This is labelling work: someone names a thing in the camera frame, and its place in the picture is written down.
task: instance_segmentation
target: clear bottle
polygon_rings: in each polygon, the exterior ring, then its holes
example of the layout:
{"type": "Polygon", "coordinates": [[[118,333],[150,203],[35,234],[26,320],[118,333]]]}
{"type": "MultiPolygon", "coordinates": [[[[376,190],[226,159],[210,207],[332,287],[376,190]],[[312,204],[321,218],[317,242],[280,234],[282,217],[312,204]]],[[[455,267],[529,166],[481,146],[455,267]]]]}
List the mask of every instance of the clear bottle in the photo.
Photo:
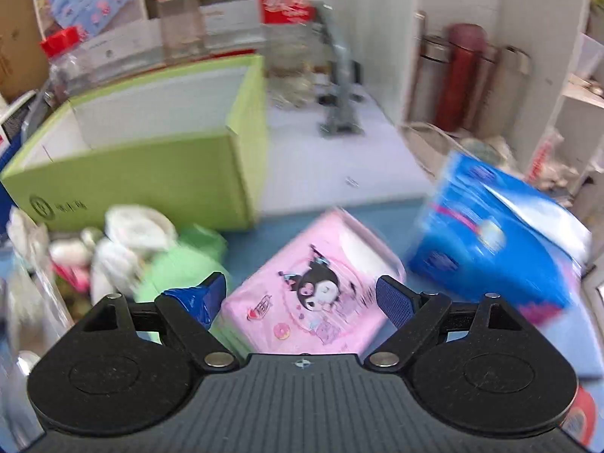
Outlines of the clear bottle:
{"type": "Polygon", "coordinates": [[[315,96],[310,1],[260,1],[271,96],[280,107],[301,107],[315,96]]]}
{"type": "Polygon", "coordinates": [[[155,0],[168,64],[206,55],[199,0],[155,0]]]}
{"type": "Polygon", "coordinates": [[[59,103],[90,88],[90,66],[79,45],[76,27],[67,27],[40,43],[48,57],[48,78],[59,103]]]}

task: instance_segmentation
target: blue plastic packaging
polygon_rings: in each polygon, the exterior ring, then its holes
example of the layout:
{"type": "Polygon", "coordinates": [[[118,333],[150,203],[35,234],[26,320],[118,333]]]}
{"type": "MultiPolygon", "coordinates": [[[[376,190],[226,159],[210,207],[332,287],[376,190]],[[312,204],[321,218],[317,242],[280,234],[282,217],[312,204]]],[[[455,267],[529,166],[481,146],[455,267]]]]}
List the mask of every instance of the blue plastic packaging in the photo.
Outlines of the blue plastic packaging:
{"type": "Polygon", "coordinates": [[[214,272],[197,286],[167,289],[162,294],[176,298],[197,322],[209,329],[227,295],[227,280],[224,274],[214,272]]]}
{"type": "Polygon", "coordinates": [[[458,153],[417,228],[409,269],[472,301],[498,293],[535,323],[572,303],[590,243],[549,197],[458,153]]]}

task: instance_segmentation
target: white plastic container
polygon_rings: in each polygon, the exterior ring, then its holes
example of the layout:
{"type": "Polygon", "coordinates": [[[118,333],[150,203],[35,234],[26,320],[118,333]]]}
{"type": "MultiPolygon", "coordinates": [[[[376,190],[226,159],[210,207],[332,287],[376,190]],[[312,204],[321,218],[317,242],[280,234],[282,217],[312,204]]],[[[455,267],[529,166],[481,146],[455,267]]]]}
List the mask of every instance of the white plastic container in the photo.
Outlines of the white plastic container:
{"type": "Polygon", "coordinates": [[[604,57],[604,46],[588,35],[581,34],[581,53],[575,68],[575,75],[589,80],[604,57]]]}

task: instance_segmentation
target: pink tissue package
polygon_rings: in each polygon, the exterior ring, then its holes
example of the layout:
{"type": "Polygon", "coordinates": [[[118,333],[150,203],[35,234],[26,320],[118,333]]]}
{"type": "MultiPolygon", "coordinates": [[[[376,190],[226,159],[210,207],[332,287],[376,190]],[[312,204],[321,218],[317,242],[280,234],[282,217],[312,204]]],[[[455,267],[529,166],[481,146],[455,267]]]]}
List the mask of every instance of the pink tissue package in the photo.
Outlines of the pink tissue package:
{"type": "Polygon", "coordinates": [[[400,260],[342,210],[322,215],[222,303],[257,353],[361,353],[386,320],[377,279],[404,281],[400,260]]]}

